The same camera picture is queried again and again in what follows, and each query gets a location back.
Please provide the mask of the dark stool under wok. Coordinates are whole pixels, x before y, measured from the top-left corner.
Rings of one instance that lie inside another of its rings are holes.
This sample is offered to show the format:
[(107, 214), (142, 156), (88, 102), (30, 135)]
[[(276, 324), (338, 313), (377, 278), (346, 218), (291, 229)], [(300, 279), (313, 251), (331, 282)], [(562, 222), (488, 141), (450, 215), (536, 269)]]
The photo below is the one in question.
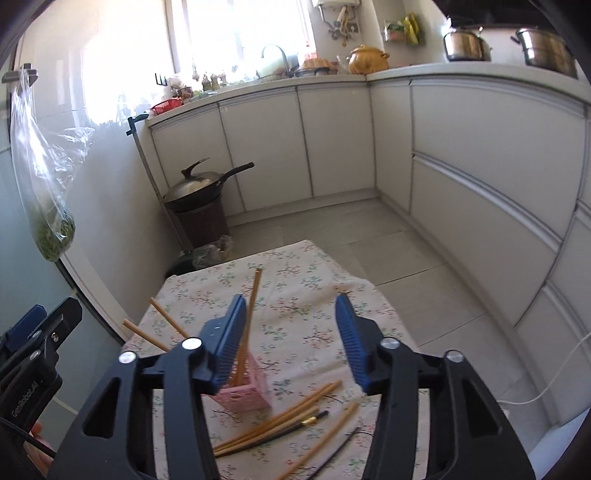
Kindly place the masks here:
[(179, 221), (193, 248), (221, 240), (223, 235), (230, 235), (221, 195), (199, 207), (172, 207), (171, 204), (166, 207)]

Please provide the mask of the floral tablecloth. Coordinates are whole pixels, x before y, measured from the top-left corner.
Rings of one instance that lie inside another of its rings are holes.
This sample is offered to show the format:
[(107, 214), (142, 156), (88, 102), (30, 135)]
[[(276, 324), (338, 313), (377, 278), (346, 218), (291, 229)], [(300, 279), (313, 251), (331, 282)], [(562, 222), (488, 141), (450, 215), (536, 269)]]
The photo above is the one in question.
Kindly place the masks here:
[(211, 443), (231, 440), (283, 413), (329, 383), (342, 385), (318, 401), (329, 416), (318, 424), (266, 445), (218, 459), (224, 479), (276, 479), (331, 428), (349, 402), (359, 409), (307, 465), (294, 473), (306, 479), (356, 427), (361, 430), (322, 472), (322, 479), (359, 479), (375, 429), (379, 397), (368, 397), (349, 370), (335, 323), (335, 298), (345, 293), (356, 313), (377, 322), (383, 334), (410, 347), (415, 342), (399, 314), (370, 281), (360, 279), (327, 253), (304, 240), (218, 266), (173, 276), (158, 292), (158, 303), (183, 329), (197, 335), (205, 321), (221, 316), (233, 296), (249, 295), (253, 274), (263, 269), (253, 311), (249, 348), (266, 372), (270, 408), (230, 413), (204, 399)]

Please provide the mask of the black gold-banded chopstick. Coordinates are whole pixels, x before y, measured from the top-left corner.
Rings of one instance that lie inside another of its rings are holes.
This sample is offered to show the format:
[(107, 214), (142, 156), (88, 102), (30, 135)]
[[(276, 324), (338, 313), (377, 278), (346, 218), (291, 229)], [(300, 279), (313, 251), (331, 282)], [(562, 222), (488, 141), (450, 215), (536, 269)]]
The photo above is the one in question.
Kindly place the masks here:
[(325, 468), (328, 467), (329, 464), (331, 464), (332, 461), (334, 461), (335, 458), (339, 456), (339, 454), (341, 454), (342, 450), (344, 450), (346, 448), (346, 446), (349, 445), (349, 442), (351, 442), (353, 440), (353, 438), (356, 436), (356, 434), (358, 434), (360, 432), (360, 430), (361, 430), (361, 427), (356, 427), (351, 433), (346, 434), (345, 440), (339, 444), (339, 447), (336, 448), (335, 451), (332, 452), (331, 455), (329, 455), (327, 460), (322, 462), (322, 464), (319, 465), (318, 468), (315, 469), (315, 471), (312, 472), (311, 475), (307, 477), (307, 480), (314, 480), (315, 478), (318, 477), (318, 475), (321, 475), (322, 472), (325, 470)]
[(273, 432), (261, 434), (259, 437), (246, 440), (245, 442), (242, 442), (235, 446), (217, 450), (214, 452), (214, 457), (221, 458), (262, 446), (264, 444), (273, 442), (274, 440), (286, 437), (291, 433), (307, 428), (308, 426), (314, 425), (315, 423), (318, 423), (319, 420), (322, 420), (328, 416), (328, 410), (315, 410), (311, 416), (308, 416), (308, 418), (293, 421), (291, 423), (288, 423), (287, 426), (280, 427), (279, 429), (274, 429)]

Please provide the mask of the plastic bag of greens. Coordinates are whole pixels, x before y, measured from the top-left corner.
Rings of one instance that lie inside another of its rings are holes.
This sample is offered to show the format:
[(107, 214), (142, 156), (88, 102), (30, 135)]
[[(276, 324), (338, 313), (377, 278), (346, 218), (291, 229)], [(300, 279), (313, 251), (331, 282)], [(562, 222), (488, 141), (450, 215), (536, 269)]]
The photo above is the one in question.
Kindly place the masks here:
[(74, 240), (76, 224), (67, 196), (90, 150), (92, 127), (52, 132), (33, 112), (32, 89), (12, 93), (10, 136), (13, 169), (32, 239), (41, 256), (55, 262)]

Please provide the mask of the steel stockpot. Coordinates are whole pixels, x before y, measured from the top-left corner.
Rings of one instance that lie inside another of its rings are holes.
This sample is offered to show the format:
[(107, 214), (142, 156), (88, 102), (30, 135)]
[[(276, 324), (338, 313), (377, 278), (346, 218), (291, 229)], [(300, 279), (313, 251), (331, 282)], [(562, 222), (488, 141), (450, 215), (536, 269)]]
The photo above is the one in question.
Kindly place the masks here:
[(449, 62), (491, 62), (492, 48), (484, 39), (483, 28), (452, 29), (443, 36), (446, 59)]

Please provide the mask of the black wok with lid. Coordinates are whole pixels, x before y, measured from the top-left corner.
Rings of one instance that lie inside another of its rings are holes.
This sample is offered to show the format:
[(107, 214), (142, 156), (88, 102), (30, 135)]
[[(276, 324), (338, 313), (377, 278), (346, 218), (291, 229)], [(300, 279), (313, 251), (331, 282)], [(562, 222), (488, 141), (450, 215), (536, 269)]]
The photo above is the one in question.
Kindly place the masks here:
[(212, 171), (193, 174), (193, 169), (206, 160), (208, 157), (194, 162), (181, 171), (182, 180), (171, 187), (163, 197), (167, 207), (173, 211), (181, 211), (205, 205), (221, 194), (223, 185), (229, 178), (254, 167), (254, 163), (249, 162), (232, 168), (224, 174)]

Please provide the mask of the pink perforated utensil basket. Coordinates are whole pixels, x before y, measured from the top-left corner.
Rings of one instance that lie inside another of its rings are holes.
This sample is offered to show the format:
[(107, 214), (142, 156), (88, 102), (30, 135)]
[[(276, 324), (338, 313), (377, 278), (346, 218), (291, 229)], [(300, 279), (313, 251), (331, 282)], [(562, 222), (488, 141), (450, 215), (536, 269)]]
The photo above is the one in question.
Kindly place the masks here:
[(242, 384), (226, 384), (212, 399), (230, 413), (245, 413), (270, 408), (270, 390), (267, 388), (266, 372), (256, 358), (249, 354), (245, 362)]

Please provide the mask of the yellow ceramic pot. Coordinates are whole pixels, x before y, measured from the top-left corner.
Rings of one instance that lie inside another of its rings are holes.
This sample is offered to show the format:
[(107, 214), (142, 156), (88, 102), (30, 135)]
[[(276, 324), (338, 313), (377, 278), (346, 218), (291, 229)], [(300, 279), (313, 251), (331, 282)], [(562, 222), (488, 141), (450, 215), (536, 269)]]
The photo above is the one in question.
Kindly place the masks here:
[(349, 72), (369, 75), (388, 70), (390, 55), (376, 47), (360, 45), (349, 54)]

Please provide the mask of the white kitchen cabinets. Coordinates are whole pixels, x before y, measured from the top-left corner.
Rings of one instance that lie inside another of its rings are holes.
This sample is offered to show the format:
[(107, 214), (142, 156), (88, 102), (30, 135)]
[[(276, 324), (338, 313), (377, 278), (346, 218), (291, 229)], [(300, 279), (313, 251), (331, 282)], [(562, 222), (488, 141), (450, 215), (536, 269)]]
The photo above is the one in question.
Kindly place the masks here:
[(236, 223), (377, 198), (342, 235), (415, 342), (465, 351), (513, 413), (590, 405), (590, 89), (543, 70), (431, 64), (238, 88), (147, 123), (169, 182), (254, 167)]

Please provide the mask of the steel steamer pot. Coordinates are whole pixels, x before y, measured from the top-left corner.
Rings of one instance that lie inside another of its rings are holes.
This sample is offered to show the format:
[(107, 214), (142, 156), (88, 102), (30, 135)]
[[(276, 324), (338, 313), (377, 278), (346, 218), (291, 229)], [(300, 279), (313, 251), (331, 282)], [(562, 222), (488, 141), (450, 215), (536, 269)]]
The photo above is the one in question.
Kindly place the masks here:
[(575, 57), (559, 35), (534, 28), (521, 28), (515, 31), (511, 40), (521, 47), (528, 66), (578, 78)]

